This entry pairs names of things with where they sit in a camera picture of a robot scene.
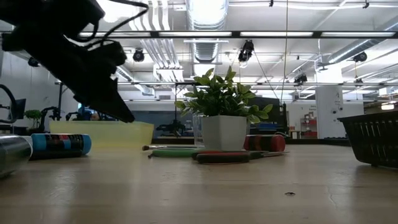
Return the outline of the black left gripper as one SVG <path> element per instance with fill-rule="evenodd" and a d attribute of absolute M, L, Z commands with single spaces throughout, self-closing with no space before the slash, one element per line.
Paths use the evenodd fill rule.
<path fill-rule="evenodd" d="M 135 120 L 118 93 L 118 79 L 111 78 L 116 67 L 126 60 L 118 42 L 88 50 L 62 34 L 16 29 L 2 34 L 2 49 L 25 50 L 73 90 L 77 102 L 123 122 Z"/>

